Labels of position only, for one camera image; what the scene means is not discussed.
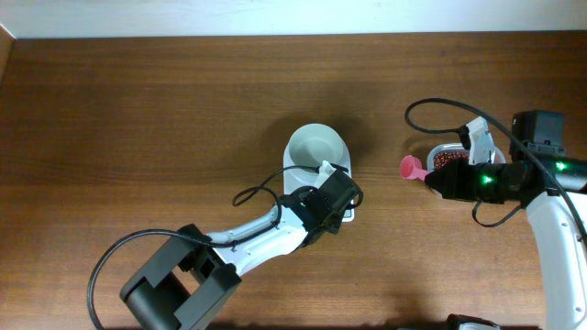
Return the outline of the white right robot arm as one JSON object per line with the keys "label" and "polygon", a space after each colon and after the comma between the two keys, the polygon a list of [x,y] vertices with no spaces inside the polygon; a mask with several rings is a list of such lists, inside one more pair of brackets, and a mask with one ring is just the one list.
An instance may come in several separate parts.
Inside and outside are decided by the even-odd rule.
{"label": "white right robot arm", "polygon": [[562,145],[563,115],[513,118],[509,163],[455,159],[424,178],[445,199],[517,202],[534,234],[549,329],[586,326],[586,163]]}

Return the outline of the pink plastic measuring scoop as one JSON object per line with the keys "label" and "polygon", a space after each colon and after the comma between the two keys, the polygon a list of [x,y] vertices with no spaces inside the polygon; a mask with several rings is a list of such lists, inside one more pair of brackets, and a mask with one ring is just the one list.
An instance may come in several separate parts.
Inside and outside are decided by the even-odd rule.
{"label": "pink plastic measuring scoop", "polygon": [[400,175],[404,180],[424,181],[428,174],[429,171],[422,168],[420,159],[412,155],[406,155],[402,158],[400,163]]}

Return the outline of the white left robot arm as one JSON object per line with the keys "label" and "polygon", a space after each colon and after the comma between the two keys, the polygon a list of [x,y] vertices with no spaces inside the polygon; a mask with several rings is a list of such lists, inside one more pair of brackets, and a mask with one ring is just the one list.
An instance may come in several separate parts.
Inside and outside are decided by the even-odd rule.
{"label": "white left robot arm", "polygon": [[362,191],[343,170],[326,166],[316,183],[279,199],[264,216],[202,243],[169,238],[119,296],[145,329],[205,329],[262,263],[336,234]]}

